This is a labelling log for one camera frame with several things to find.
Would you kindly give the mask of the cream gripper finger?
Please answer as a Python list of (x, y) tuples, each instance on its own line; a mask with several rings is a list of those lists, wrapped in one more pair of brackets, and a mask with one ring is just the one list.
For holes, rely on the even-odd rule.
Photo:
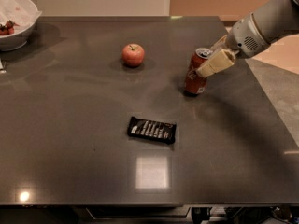
[(212, 54), (222, 53), (227, 50), (226, 38), (227, 38), (227, 35), (224, 35), (214, 45), (212, 45), (209, 48), (209, 50), (211, 51)]
[(229, 49), (218, 49), (196, 69), (199, 77), (207, 78), (235, 64), (235, 54)]

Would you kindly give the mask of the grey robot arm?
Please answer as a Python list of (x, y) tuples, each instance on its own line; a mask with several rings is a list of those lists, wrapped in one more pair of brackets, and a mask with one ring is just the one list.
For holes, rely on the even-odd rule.
[(210, 77), (251, 58), (288, 35), (299, 33), (299, 0), (270, 0), (236, 22), (230, 32), (217, 41), (212, 53), (196, 73)]

